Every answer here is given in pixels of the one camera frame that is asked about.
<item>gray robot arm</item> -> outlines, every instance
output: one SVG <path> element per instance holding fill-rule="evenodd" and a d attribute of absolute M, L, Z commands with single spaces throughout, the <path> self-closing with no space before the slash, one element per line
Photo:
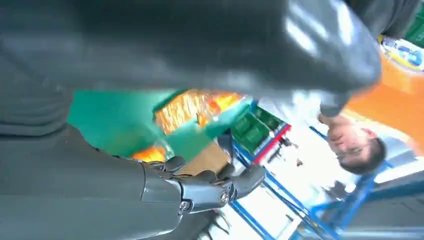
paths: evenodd
<path fill-rule="evenodd" d="M 316 90 L 334 115 L 381 71 L 375 40 L 340 0 L 6 2 L 2 50 L 58 90 Z"/>
<path fill-rule="evenodd" d="M 148 238 L 245 196 L 265 176 L 259 166 L 220 181 L 174 175 L 98 151 L 71 126 L 42 140 L 2 137 L 0 150 L 0 239 L 8 240 Z"/>

